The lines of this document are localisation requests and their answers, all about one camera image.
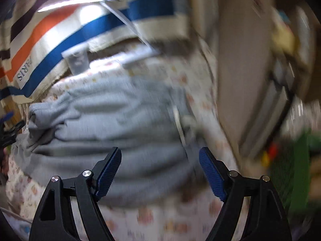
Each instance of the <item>gray cloth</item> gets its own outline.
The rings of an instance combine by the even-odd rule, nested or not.
[[[144,204],[203,180],[198,151],[204,141],[182,146],[173,106],[191,115],[184,89],[136,77],[88,84],[55,102],[32,104],[29,133],[17,137],[12,153],[23,172],[46,186],[54,175],[91,169],[117,146],[122,162],[105,202]]]

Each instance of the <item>striped fabric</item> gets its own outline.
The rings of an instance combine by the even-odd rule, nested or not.
[[[0,99],[35,100],[68,66],[61,53],[87,41],[98,51],[135,35],[99,4],[37,12],[62,0],[17,0],[0,25]],[[149,41],[188,38],[188,0],[118,0]]]

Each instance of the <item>blue stripe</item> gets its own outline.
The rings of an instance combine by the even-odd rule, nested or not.
[[[133,0],[129,2],[129,19],[174,15],[173,0]]]
[[[129,3],[129,9],[121,12],[130,20],[174,15],[173,0],[135,0]],[[0,90],[0,99],[4,99],[9,95],[30,97],[39,83],[62,60],[61,53],[63,51],[121,25],[124,25],[122,21],[111,13],[84,25],[48,53],[30,75],[29,80],[22,89],[8,86]]]

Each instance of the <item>patterned bedding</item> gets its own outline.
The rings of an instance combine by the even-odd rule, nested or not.
[[[197,122],[203,129],[208,147],[229,169],[238,170],[236,161],[216,116],[217,62],[207,44],[194,38],[194,48],[182,56],[146,59],[129,70],[105,66],[89,70],[79,77],[68,77],[52,86],[43,101],[56,100],[69,88],[119,75],[141,75],[172,86],[183,86]],[[11,203],[23,218],[32,219],[45,187],[25,175],[9,158],[9,181],[6,186]],[[82,240],[87,240],[77,203],[72,200],[76,226]],[[118,209],[100,206],[115,240],[131,241],[204,241],[220,212],[222,203],[210,187],[177,193],[145,207]],[[239,240],[248,206],[244,202],[233,240]]]

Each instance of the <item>blue object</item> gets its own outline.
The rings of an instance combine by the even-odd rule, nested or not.
[[[107,162],[99,178],[97,179],[97,187],[95,193],[95,197],[97,200],[100,200],[102,197],[107,195],[110,185],[113,182],[118,167],[121,163],[121,157],[121,150],[117,148],[112,154],[109,162]]]
[[[0,118],[0,123],[10,120],[13,117],[13,111],[8,112]]]
[[[281,16],[283,22],[285,22],[288,25],[291,23],[290,19],[288,18],[288,16],[285,13],[285,11],[279,11],[279,15]]]
[[[199,162],[214,195],[224,202],[227,198],[227,194],[224,189],[224,179],[214,164],[214,162],[219,161],[214,158],[213,154],[207,147],[203,147],[199,151]]]

